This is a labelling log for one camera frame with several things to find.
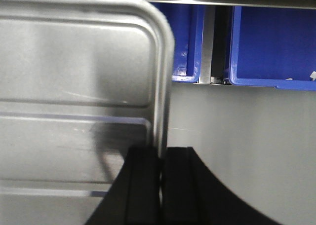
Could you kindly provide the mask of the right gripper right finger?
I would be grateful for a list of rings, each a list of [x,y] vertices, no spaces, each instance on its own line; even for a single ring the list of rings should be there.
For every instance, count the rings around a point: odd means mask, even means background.
[[[165,225],[275,225],[221,183],[192,147],[168,148],[163,165]]]

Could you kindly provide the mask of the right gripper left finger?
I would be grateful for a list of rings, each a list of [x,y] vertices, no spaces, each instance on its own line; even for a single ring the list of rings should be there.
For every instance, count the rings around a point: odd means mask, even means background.
[[[157,225],[159,158],[153,147],[131,147],[114,183],[86,225]]]

